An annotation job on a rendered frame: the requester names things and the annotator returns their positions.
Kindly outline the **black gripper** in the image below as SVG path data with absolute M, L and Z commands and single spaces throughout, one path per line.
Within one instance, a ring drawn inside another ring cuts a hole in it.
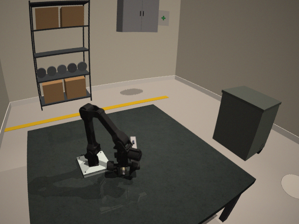
M 130 167 L 129 175 L 131 175 L 135 170 L 140 170 L 140 162 L 139 161 L 132 161 L 128 163 L 128 158 L 120 159 L 118 157 L 118 164 L 114 163 L 114 161 L 107 161 L 107 170 L 113 171 L 118 176 L 117 168 L 122 167 Z

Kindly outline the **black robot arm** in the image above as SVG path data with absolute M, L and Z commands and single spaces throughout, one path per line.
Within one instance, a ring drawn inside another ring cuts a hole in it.
M 106 115 L 104 109 L 87 103 L 79 109 L 79 113 L 85 125 L 88 145 L 86 148 L 87 153 L 84 156 L 86 159 L 88 159 L 89 167 L 99 166 L 99 158 L 97 154 L 101 150 L 100 144 L 96 142 L 93 128 L 93 118 L 98 118 L 112 136 L 112 140 L 115 144 L 114 149 L 117 149 L 117 152 L 114 153 L 114 158 L 117 159 L 117 162 L 118 157 L 120 159 L 128 158 L 135 161 L 141 160 L 142 152 L 140 149 L 132 147 L 133 144 L 129 137 L 113 124 L 111 119 Z

